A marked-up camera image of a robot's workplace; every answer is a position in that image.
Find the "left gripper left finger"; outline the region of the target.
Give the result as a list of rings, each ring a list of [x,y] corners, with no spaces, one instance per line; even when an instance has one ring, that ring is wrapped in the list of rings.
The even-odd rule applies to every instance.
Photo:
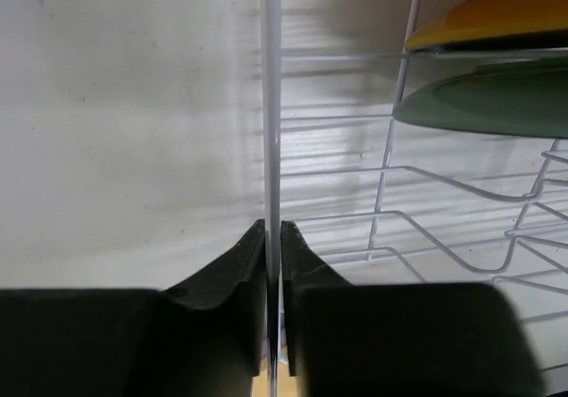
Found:
[[[260,370],[264,222],[166,290],[1,293],[4,396],[248,396]]]

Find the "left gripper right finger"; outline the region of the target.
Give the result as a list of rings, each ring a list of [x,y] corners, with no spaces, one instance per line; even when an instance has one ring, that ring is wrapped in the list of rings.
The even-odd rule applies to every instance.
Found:
[[[288,369],[302,396],[541,396],[506,297],[479,282],[356,285],[280,229]]]

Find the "white wire dish rack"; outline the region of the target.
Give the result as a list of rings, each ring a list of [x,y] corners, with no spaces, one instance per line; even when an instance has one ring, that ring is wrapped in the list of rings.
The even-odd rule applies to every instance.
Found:
[[[488,282],[567,387],[567,141],[397,123],[399,102],[565,46],[408,50],[466,0],[262,0],[267,222],[295,221],[357,283]]]

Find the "light blue patterned plate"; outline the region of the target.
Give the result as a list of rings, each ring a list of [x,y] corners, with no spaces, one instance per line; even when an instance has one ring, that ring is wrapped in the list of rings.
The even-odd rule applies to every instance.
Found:
[[[414,91],[392,116],[440,130],[566,139],[567,59],[480,66]]]

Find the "beige plastic plate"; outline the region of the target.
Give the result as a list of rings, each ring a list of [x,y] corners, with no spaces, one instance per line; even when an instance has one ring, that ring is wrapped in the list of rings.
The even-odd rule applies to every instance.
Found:
[[[279,397],[297,397],[298,388],[295,377],[289,375],[288,365],[280,361],[278,363],[278,384],[277,391]],[[253,378],[252,397],[268,397],[269,396],[269,377],[267,360],[262,360],[260,364],[260,373]]]

